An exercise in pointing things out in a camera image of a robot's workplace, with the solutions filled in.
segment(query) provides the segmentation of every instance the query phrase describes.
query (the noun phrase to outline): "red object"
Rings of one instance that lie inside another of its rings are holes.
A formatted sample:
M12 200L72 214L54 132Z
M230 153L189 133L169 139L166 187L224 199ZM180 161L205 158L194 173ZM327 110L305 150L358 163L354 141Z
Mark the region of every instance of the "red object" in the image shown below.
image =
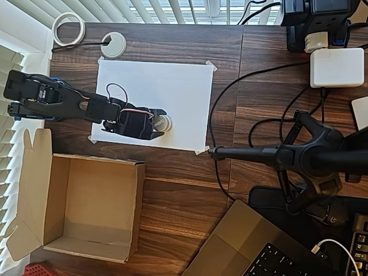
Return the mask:
M24 268L24 274L22 276L56 276L56 274L48 270L44 265L34 263Z

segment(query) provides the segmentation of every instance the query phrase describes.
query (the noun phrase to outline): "desk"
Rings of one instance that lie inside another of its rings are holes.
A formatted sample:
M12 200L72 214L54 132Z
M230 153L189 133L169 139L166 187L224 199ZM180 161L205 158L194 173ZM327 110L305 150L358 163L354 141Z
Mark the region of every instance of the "desk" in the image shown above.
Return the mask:
M214 73L212 101L239 74L306 59L286 50L285 29L278 26L186 26L141 24L87 24L85 42L98 42L108 32L124 34L127 48L121 60L204 64L210 60ZM76 25L63 25L59 36L75 37ZM368 35L356 31L351 45L364 44ZM73 86L94 92L98 47L79 47L54 54L51 75ZM214 134L218 145L247 145L247 133L256 121L281 116L289 101L308 83L308 66L287 68L253 76L234 85L218 103ZM328 123L344 134L354 131L349 100L363 96L365 87L334 90L326 102ZM319 93L305 94L292 108L309 110ZM113 143L91 144L91 123L81 120L47 122L52 129L53 149L58 153L137 159L147 162L141 214L139 250L127 264L108 263L36 250L32 262L49 261L59 275L178 275L197 253L230 202L220 191L207 154ZM254 144L277 144L276 125L261 126ZM275 173L265 166L225 160L220 177L234 197L247 199L252 186L277 186ZM344 193L362 196L367 182L345 185Z

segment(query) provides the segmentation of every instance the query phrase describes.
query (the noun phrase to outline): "microphone arm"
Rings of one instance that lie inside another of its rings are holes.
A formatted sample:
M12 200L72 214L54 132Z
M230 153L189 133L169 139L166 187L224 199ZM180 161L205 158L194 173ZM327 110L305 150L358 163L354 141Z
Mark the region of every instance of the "microphone arm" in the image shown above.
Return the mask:
M368 174L368 151L351 151L350 141L359 140L356 135L354 139L350 136L345 139L338 130L315 120L308 112L297 111L294 119L295 125L285 142L277 147L215 147L208 151L216 160L231 158L275 168L290 213L298 213L318 200L336 195L342 188L339 171ZM311 133L312 139L294 145L302 127ZM297 198L291 193L287 170L298 173L306 182L306 189Z

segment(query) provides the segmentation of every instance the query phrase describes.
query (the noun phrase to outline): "usb cable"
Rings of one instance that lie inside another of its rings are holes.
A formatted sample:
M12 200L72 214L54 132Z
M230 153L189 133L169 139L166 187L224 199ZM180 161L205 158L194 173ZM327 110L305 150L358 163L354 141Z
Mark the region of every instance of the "usb cable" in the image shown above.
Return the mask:
M345 246L343 246L341 243L339 243L339 242L338 242L338 241L336 241L336 240L333 240L333 239L325 239L325 240L322 240L322 241L320 241L319 243L317 243L317 244L313 247L313 249L311 250L311 252L312 252L313 254L317 254L317 253L318 253L318 251L319 251L319 249L321 248L321 245L322 245L323 243L325 243L325 242L333 242L333 243L336 243L336 244L337 244L337 245L339 245L342 249L344 249L344 250L345 250L345 252L347 253L347 255L349 255L349 258L351 259L352 264L354 265L354 269L355 269L355 272L356 272L357 276L360 276L359 271L358 271L357 264L355 263L355 260L354 260L354 258L351 256L351 254L350 254L349 250L348 250L348 249L346 249L346 248L345 248Z

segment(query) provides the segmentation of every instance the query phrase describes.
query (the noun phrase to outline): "white paper sheet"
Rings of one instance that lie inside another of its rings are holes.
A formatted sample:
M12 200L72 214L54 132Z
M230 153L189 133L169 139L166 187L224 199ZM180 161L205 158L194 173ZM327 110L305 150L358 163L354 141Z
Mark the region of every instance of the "white paper sheet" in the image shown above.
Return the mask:
M131 104L165 110L173 126L162 137L147 141L107 133L102 125L93 124L91 139L204 151L212 76L213 67L208 65L101 60L97 94L108 96L106 86L117 83ZM110 86L109 91L112 97L125 100L118 87Z

